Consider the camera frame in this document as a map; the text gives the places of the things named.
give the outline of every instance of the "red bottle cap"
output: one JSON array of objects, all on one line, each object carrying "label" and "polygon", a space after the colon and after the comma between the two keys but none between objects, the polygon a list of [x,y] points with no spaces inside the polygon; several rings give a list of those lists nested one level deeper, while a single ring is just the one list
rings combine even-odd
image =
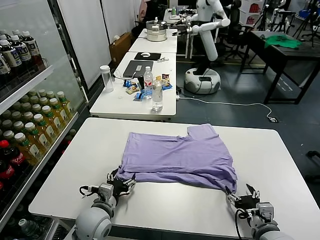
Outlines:
[{"label": "red bottle cap", "polygon": [[9,142],[7,140],[0,141],[0,148],[7,148],[9,147]]}]

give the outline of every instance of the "purple t-shirt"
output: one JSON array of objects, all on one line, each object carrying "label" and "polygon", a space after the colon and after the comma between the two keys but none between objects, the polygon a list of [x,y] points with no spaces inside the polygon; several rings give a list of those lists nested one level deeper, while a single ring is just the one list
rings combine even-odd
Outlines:
[{"label": "purple t-shirt", "polygon": [[226,145],[210,124],[190,126],[187,136],[130,132],[117,176],[137,182],[185,183],[232,191],[237,175]]}]

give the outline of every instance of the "white table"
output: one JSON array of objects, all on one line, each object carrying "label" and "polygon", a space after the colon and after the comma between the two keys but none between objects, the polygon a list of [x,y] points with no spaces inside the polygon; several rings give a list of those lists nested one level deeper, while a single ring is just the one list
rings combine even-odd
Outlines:
[{"label": "white table", "polygon": [[[114,74],[122,77],[127,65],[134,60],[136,52],[127,52],[117,67]],[[171,89],[163,91],[163,109],[159,112],[152,111],[152,99],[135,101],[136,93],[129,95],[126,93],[126,87],[123,87],[124,81],[116,78],[113,82],[114,90],[99,95],[90,113],[92,116],[101,118],[117,119],[135,119],[135,120],[164,120],[176,114],[176,54],[162,53],[161,58],[167,58],[169,61],[154,62],[152,74],[154,77],[161,74],[170,74]]]},{"label": "white table", "polygon": [[[121,164],[131,131],[185,136],[191,124],[88,118],[29,206],[36,215],[74,220],[95,196],[79,193],[83,185],[98,185]],[[275,130],[215,126],[233,156],[238,195],[249,183],[271,202],[282,232],[295,240],[320,236],[320,210]],[[158,229],[209,236],[237,236],[234,212],[221,190],[181,183],[137,183],[120,199],[112,222],[117,226]],[[242,236],[251,237],[245,220]]]},{"label": "white table", "polygon": [[172,36],[177,32],[177,29],[167,29],[167,40],[164,41],[149,41],[147,39],[146,29],[143,29],[138,39],[135,40],[129,52],[149,52],[149,53],[177,53],[178,37]]}]

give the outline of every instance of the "water bottle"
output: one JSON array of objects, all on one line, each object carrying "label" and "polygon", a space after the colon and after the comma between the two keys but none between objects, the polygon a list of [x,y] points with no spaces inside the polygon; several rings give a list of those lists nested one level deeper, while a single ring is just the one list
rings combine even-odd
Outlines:
[{"label": "water bottle", "polygon": [[161,77],[156,77],[152,86],[152,109],[156,112],[162,110],[163,107],[163,91]]},{"label": "water bottle", "polygon": [[145,67],[143,78],[145,98],[150,99],[152,97],[152,81],[154,79],[154,76],[152,75],[151,68],[149,66]]},{"label": "water bottle", "polygon": [[114,90],[114,86],[112,84],[112,77],[110,73],[110,67],[108,65],[103,65],[100,67],[104,88],[107,93],[110,93]]}]

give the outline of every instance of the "black table leg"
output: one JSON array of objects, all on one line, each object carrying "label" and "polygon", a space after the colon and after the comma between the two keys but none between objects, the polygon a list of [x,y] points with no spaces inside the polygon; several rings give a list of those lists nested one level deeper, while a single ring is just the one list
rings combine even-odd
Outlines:
[{"label": "black table leg", "polygon": [[245,53],[244,53],[244,56],[243,56],[243,59],[242,59],[241,67],[240,67],[240,73],[242,73],[244,68],[245,68],[246,59],[248,57],[249,49],[250,49],[250,47],[249,47],[249,45],[247,45]]},{"label": "black table leg", "polygon": [[268,67],[269,67],[268,64],[266,64],[265,67],[264,67],[264,69],[263,69],[263,75],[266,74],[266,72],[267,72],[267,70],[268,70]]},{"label": "black table leg", "polygon": [[281,71],[278,72],[278,73],[276,74],[275,78],[273,79],[273,82],[272,82],[272,84],[271,84],[271,87],[269,88],[269,91],[268,91],[268,93],[267,93],[267,95],[266,95],[266,97],[265,97],[265,99],[264,99],[264,101],[263,101],[264,104],[267,104],[267,103],[269,102],[269,99],[270,99],[270,97],[272,96],[272,93],[274,92],[274,90],[275,90],[275,88],[276,88],[276,86],[277,86],[277,83],[279,82],[279,79],[280,79],[280,77],[281,77],[281,74],[282,74]]},{"label": "black table leg", "polygon": [[306,94],[308,88],[310,87],[310,85],[312,84],[312,82],[314,81],[315,77],[318,75],[319,72],[319,68],[320,68],[320,63],[318,63],[315,68],[313,69],[311,75],[309,76],[308,80],[306,81],[305,85],[302,87],[302,90],[299,94],[299,96],[296,98],[296,100],[294,101],[294,104],[299,104],[301,99],[304,97],[304,95]]}]

